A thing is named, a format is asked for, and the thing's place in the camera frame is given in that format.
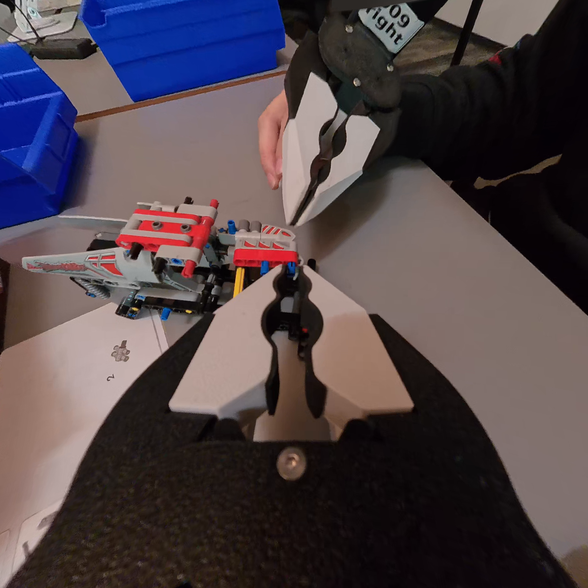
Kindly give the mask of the person's right forearm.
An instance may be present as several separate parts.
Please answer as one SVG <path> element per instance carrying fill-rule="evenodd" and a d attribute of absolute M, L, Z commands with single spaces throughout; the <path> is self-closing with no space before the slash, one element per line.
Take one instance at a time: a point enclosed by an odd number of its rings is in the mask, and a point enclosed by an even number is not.
<path fill-rule="evenodd" d="M 534 35 L 474 66 L 401 77 L 386 156 L 445 180 L 499 179 L 587 151 L 587 1 L 559 1 Z"/>

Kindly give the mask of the white instruction booklet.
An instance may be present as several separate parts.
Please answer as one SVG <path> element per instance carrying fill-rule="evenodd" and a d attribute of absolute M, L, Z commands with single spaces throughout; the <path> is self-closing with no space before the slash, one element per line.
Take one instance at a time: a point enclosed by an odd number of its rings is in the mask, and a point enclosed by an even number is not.
<path fill-rule="evenodd" d="M 107 304 L 1 354 L 1 587 L 34 551 L 114 405 L 168 349 L 157 311 Z"/>

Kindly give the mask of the grey desk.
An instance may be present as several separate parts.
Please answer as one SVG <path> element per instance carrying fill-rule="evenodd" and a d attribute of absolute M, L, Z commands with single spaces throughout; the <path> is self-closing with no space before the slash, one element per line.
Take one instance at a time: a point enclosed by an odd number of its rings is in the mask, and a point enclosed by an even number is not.
<path fill-rule="evenodd" d="M 298 44 L 289 36 L 286 36 L 285 47 L 276 54 L 277 67 L 274 70 L 139 102 L 133 102 L 130 99 L 128 92 L 123 88 L 114 70 L 101 52 L 97 52 L 83 60 L 40 60 L 34 58 L 34 61 L 65 92 L 77 109 L 77 121 L 86 122 L 250 82 L 273 77 L 281 79 L 288 69 L 296 48 L 298 48 Z"/>
<path fill-rule="evenodd" d="M 283 224 L 254 153 L 254 119 L 281 82 L 76 121 L 66 213 L 204 195 L 222 222 Z M 555 555 L 587 545 L 587 316 L 419 162 L 384 161 L 298 239 L 463 393 Z"/>

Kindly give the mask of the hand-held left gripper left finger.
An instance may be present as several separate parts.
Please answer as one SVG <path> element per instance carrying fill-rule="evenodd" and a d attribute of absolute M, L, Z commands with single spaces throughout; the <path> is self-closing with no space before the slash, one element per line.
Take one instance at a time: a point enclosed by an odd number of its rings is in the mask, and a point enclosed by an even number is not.
<path fill-rule="evenodd" d="M 174 413 L 234 419 L 247 439 L 258 439 L 256 421 L 269 410 L 266 381 L 290 393 L 290 342 L 277 335 L 277 346 L 262 331 L 262 315 L 276 298 L 274 268 L 223 305 L 199 344 L 169 401 Z"/>

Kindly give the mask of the toy brick vehicle model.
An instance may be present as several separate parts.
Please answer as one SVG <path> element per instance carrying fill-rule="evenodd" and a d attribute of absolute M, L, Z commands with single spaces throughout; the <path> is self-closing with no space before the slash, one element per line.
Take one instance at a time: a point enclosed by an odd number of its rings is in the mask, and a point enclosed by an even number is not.
<path fill-rule="evenodd" d="M 125 292 L 116 315 L 136 319 L 142 311 L 157 311 L 162 320 L 171 314 L 202 316 L 212 313 L 269 273 L 268 267 L 237 268 L 236 247 L 295 249 L 288 228 L 260 221 L 229 220 L 217 228 L 219 203 L 197 205 L 186 198 L 180 205 L 138 203 L 128 220 L 106 217 L 61 216 L 70 221 L 112 226 L 109 239 L 97 236 L 84 252 L 34 255 L 22 258 L 32 273 L 63 275 L 90 298 L 109 299 Z M 296 268 L 286 265 L 285 297 L 296 299 Z"/>

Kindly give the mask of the person's black clothing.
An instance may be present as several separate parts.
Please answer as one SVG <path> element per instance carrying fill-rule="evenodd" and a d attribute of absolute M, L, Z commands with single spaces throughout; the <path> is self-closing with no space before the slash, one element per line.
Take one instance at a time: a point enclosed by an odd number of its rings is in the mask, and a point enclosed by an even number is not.
<path fill-rule="evenodd" d="M 531 264 L 587 313 L 587 165 L 560 156 L 536 173 L 497 185 L 471 180 L 452 189 Z"/>

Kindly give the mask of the blue plastic bin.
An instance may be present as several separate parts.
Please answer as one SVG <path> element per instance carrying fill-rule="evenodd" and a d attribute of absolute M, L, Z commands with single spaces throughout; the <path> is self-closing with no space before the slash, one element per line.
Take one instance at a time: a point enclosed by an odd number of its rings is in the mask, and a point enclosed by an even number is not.
<path fill-rule="evenodd" d="M 77 110 L 18 45 L 1 45 L 1 228 L 57 215 L 77 150 Z"/>
<path fill-rule="evenodd" d="M 134 102 L 274 70 L 278 1 L 83 1 L 79 17 Z"/>

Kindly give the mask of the person's right hand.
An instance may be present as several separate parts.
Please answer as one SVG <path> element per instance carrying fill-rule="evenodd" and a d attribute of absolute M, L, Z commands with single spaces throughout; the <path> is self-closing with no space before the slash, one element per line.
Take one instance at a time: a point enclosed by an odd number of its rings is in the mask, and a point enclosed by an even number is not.
<path fill-rule="evenodd" d="M 285 90 L 282 90 L 258 119 L 259 157 L 272 190 L 276 190 L 282 180 L 282 142 L 288 120 L 288 101 Z"/>

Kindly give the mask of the black tripod leg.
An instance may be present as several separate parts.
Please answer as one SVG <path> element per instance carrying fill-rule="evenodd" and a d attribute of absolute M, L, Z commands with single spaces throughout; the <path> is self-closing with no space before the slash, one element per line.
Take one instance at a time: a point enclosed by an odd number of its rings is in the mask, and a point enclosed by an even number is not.
<path fill-rule="evenodd" d="M 479 16 L 479 13 L 481 11 L 482 4 L 483 4 L 482 0 L 471 2 L 469 10 L 467 12 L 465 22 L 463 24 L 463 27 L 462 27 L 462 30 L 461 30 L 461 33 L 460 33 L 460 36 L 458 39 L 457 46 L 456 46 L 454 53 L 453 53 L 453 56 L 452 56 L 450 67 L 460 65 L 460 63 L 464 57 L 467 45 L 470 40 L 470 37 L 472 36 L 473 29 L 474 29 L 475 23 L 477 21 L 477 18 Z"/>

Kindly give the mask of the black power adapter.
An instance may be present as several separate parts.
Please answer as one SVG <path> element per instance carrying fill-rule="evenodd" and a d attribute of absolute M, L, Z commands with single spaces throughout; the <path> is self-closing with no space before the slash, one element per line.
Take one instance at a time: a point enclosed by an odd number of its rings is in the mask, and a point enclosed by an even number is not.
<path fill-rule="evenodd" d="M 97 50 L 97 44 L 89 38 L 44 38 L 27 48 L 29 55 L 41 60 L 83 60 Z"/>

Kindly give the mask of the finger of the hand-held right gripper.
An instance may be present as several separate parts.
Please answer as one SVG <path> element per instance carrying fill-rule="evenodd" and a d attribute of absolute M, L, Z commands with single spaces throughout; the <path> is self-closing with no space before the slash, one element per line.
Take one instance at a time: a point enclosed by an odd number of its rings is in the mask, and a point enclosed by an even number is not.
<path fill-rule="evenodd" d="M 321 132 L 330 127 L 338 105 L 326 80 L 309 74 L 294 118 L 286 124 L 282 143 L 282 197 L 285 219 L 295 226 L 311 187 L 311 166 L 321 153 Z"/>
<path fill-rule="evenodd" d="M 342 123 L 334 133 L 331 157 L 320 167 L 309 196 L 295 213 L 295 226 L 317 217 L 359 179 L 379 131 L 367 116 L 351 115 Z"/>

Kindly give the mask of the red beam with blue pins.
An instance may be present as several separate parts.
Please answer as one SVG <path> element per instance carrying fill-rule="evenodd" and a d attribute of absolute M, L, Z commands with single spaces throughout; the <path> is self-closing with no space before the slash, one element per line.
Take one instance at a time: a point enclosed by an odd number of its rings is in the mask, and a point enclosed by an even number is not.
<path fill-rule="evenodd" d="M 233 252 L 232 264 L 237 268 L 262 268 L 268 270 L 280 265 L 296 268 L 299 265 L 299 256 L 295 249 L 285 247 L 236 247 Z"/>

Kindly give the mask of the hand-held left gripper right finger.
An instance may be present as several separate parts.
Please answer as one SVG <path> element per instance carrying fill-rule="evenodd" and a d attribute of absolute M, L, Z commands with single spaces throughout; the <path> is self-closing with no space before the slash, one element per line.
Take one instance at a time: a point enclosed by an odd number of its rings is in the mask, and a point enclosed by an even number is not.
<path fill-rule="evenodd" d="M 414 402 L 366 310 L 307 265 L 298 293 L 306 403 L 328 423 L 330 438 L 352 420 L 411 412 Z"/>

